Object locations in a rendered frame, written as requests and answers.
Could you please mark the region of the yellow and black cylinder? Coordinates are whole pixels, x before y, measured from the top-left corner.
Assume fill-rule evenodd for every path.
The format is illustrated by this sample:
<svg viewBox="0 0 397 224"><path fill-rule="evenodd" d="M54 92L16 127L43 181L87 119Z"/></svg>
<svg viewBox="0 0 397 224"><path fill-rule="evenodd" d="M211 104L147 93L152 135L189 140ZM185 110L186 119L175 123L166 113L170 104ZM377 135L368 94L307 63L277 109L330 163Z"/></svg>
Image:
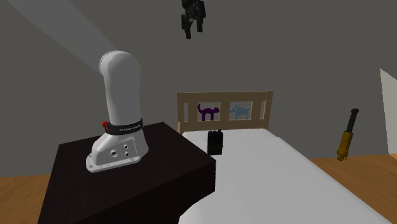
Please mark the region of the yellow and black cylinder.
<svg viewBox="0 0 397 224"><path fill-rule="evenodd" d="M351 145L352 137L354 133L352 132L354 128L354 124L356 121L356 117L359 113L358 108L353 108L351 109L351 115L347 124L347 128L342 134L342 138L340 141L340 145L337 150L337 160L339 161L344 161L347 159L348 154L349 154L349 147Z"/></svg>

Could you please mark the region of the dark robot stand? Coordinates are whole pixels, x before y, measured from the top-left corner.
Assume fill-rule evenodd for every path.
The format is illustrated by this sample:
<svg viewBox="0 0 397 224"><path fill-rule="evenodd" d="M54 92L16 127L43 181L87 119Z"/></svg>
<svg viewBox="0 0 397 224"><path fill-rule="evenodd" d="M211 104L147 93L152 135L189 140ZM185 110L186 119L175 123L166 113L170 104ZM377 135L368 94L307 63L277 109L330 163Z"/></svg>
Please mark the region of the dark robot stand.
<svg viewBox="0 0 397 224"><path fill-rule="evenodd" d="M178 224L215 191L216 161L166 123L143 128L136 164L92 173L96 137L59 145L38 224Z"/></svg>

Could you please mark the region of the white bed with wooden headboard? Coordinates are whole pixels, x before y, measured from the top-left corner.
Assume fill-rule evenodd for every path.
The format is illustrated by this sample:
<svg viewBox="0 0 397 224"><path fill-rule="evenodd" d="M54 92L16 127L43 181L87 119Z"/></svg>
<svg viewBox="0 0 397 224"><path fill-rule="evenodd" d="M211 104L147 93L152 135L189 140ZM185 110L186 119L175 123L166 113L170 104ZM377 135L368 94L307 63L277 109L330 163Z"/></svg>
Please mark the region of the white bed with wooden headboard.
<svg viewBox="0 0 397 224"><path fill-rule="evenodd" d="M223 132L215 191L179 224L391 224L268 130L273 93L178 92L178 131L201 150Z"/></svg>

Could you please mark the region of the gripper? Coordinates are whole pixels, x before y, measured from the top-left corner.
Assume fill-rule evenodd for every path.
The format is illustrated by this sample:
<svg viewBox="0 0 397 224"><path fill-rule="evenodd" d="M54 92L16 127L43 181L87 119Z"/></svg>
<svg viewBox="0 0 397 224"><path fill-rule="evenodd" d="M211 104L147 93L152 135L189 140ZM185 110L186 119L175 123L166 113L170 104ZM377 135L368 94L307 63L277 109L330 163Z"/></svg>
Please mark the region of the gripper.
<svg viewBox="0 0 397 224"><path fill-rule="evenodd" d="M206 17L205 2L203 0L181 0L185 15L181 15L181 28L185 32L186 39L191 38L191 26L196 20L197 31L203 32L204 18Z"/></svg>

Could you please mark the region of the black rectangular device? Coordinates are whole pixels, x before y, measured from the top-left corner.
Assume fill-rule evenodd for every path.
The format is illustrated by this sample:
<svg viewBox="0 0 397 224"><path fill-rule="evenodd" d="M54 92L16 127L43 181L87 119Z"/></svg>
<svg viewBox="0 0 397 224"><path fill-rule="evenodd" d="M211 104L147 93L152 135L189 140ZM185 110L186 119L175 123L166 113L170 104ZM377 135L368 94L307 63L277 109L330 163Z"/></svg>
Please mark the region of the black rectangular device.
<svg viewBox="0 0 397 224"><path fill-rule="evenodd" d="M221 155L223 153L223 133L220 129L207 133L207 154Z"/></svg>

